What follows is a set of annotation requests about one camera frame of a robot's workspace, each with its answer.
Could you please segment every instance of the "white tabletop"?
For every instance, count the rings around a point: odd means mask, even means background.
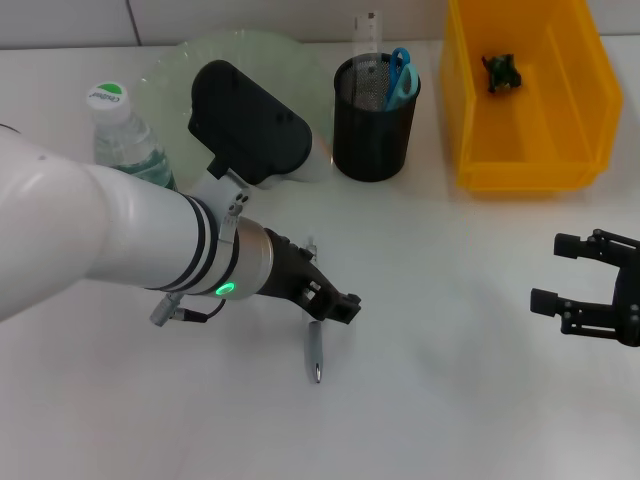
[[[640,353],[529,313],[532,287],[610,301],[616,269],[554,257],[556,233],[640,238],[640,38],[605,43],[626,104],[611,168],[589,189],[521,201],[457,189],[440,44],[416,42],[423,88],[400,174],[258,192],[247,216],[294,241],[314,233],[323,272],[362,297],[351,326],[325,323],[320,385],[299,309],[273,299],[160,329],[147,320],[158,293],[83,281],[2,323],[2,477],[638,478]],[[331,72],[351,54],[313,48]],[[0,123],[90,161],[84,92],[132,86],[163,51],[0,52]]]

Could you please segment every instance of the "water bottle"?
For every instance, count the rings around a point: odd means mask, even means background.
[[[129,95],[122,85],[96,85],[89,90],[87,103],[96,126],[94,154],[98,165],[176,189],[164,148],[151,127],[131,111]]]

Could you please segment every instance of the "yellow plastic bin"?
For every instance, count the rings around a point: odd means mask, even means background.
[[[512,53],[522,87],[488,92],[482,57]],[[449,0],[441,87],[458,183],[575,190],[606,170],[622,92],[584,0]]]

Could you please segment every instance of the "scissors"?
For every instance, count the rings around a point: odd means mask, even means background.
[[[396,89],[396,85],[398,84],[398,79],[402,75],[404,68],[411,63],[411,57],[409,56],[409,52],[406,48],[396,48],[391,54],[391,62],[389,63],[389,77],[391,79],[391,84],[389,85],[389,90],[387,90],[387,102],[391,99],[391,95],[393,95],[393,91]]]
[[[407,84],[407,80],[409,80],[409,91],[404,91],[404,86]],[[398,108],[400,105],[405,103],[411,97],[416,94],[418,90],[418,83],[420,82],[420,78],[418,76],[418,71],[416,67],[411,64],[407,64],[402,69],[402,73],[400,74],[400,78],[396,82],[396,86],[391,92],[391,97],[387,102],[385,110],[388,112],[390,110],[394,110]]]

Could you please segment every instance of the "pen holder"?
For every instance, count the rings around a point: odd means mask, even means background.
[[[342,173],[361,182],[393,177],[407,154],[420,81],[412,97],[385,111],[390,62],[386,53],[359,55],[343,63],[333,81],[333,160]]]

